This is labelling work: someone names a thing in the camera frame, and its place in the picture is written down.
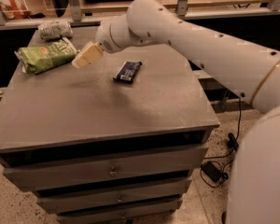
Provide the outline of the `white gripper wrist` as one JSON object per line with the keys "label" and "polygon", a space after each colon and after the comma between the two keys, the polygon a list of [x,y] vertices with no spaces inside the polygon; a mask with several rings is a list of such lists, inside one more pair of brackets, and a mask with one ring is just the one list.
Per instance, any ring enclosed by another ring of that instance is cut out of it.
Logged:
{"label": "white gripper wrist", "polygon": [[75,68],[81,68],[103,57],[104,51],[115,53],[137,43],[137,36],[130,30],[126,15],[102,21],[95,36],[96,42],[89,42],[72,61]]}

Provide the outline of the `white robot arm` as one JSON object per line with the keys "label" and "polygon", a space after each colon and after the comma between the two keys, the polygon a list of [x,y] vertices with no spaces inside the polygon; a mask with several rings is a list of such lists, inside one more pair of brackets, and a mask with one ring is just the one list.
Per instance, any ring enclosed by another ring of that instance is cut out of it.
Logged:
{"label": "white robot arm", "polygon": [[182,21],[155,0],[134,0],[125,14],[101,23],[72,64],[155,43],[198,63],[262,112],[233,163],[225,224],[280,224],[280,51]]}

